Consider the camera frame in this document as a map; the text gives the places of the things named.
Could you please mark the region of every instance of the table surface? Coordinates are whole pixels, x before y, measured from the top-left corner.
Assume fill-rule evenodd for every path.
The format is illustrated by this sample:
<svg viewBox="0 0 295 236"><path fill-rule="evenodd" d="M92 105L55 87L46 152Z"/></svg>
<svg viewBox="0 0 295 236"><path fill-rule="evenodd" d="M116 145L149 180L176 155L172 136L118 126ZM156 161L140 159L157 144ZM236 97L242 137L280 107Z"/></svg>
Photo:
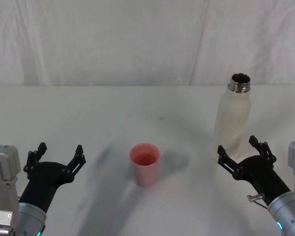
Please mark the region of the table surface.
<svg viewBox="0 0 295 236"><path fill-rule="evenodd" d="M278 236L270 214L249 203L255 190L211 158L224 87L0 88L0 144L14 145L24 166L46 142L41 161L67 164L78 144L87 163L60 187L45 236ZM240 159L256 153L250 135L267 141L275 170L293 189L287 164L295 140L295 87L253 86ZM132 181L128 153L151 142L162 151L161 179L142 189ZM18 174L21 194L27 179Z"/></svg>

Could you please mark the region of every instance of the plastic cup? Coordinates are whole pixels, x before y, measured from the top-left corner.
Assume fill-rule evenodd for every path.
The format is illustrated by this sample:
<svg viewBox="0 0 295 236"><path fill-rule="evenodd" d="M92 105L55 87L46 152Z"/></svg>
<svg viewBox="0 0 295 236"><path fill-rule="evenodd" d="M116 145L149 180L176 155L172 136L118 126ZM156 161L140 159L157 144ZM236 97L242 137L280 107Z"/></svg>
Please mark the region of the plastic cup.
<svg viewBox="0 0 295 236"><path fill-rule="evenodd" d="M158 180L161 152L153 144L138 144L130 151L135 182L141 187L149 187Z"/></svg>

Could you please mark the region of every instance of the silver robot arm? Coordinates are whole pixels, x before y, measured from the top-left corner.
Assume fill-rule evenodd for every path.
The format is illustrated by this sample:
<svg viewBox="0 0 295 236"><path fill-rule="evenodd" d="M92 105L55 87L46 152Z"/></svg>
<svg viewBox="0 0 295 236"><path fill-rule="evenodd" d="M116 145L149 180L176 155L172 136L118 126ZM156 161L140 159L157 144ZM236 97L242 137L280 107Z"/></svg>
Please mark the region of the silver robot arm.
<svg viewBox="0 0 295 236"><path fill-rule="evenodd" d="M295 175L295 142L289 146L288 164ZM270 203L268 210L284 236L295 236L295 187L294 192L287 192Z"/></svg>
<svg viewBox="0 0 295 236"><path fill-rule="evenodd" d="M258 194L248 195L248 200L268 209L283 236L295 236L295 189L292 192L274 171L276 157L268 143L259 143L255 136L250 137L249 143L260 155L247 157L236 163L219 146L218 164L230 172L234 179L251 183ZM289 146L288 164L295 175L295 142ZM263 200L267 207L256 202L257 200Z"/></svg>
<svg viewBox="0 0 295 236"><path fill-rule="evenodd" d="M41 143L37 151L29 152L24 167L29 183L19 199L15 187L21 170L18 151L0 145L0 236L41 236L56 190L71 183L86 163L81 145L68 165L39 162L46 150Z"/></svg>
<svg viewBox="0 0 295 236"><path fill-rule="evenodd" d="M19 211L15 188L16 175L20 172L18 151L13 146L0 145L0 236L8 235Z"/></svg>

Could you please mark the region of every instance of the white bottle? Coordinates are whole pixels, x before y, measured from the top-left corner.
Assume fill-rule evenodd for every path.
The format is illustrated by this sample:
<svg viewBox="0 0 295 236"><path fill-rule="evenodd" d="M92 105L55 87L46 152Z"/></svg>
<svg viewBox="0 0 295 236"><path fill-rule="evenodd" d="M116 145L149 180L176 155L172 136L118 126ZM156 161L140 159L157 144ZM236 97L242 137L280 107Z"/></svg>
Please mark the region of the white bottle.
<svg viewBox="0 0 295 236"><path fill-rule="evenodd" d="M217 161L217 148L222 145L232 159L237 159L237 151L241 143L251 108L250 77L238 73L234 74L221 96L218 105L214 128L213 158Z"/></svg>

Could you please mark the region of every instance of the white curtain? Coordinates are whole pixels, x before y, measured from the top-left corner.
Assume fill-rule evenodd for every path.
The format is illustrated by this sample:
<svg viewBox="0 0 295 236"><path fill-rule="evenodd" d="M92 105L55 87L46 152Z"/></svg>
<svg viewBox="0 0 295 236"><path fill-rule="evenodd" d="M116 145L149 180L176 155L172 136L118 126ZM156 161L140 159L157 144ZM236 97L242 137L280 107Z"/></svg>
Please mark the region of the white curtain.
<svg viewBox="0 0 295 236"><path fill-rule="evenodd" d="M0 0L0 85L295 84L295 0Z"/></svg>

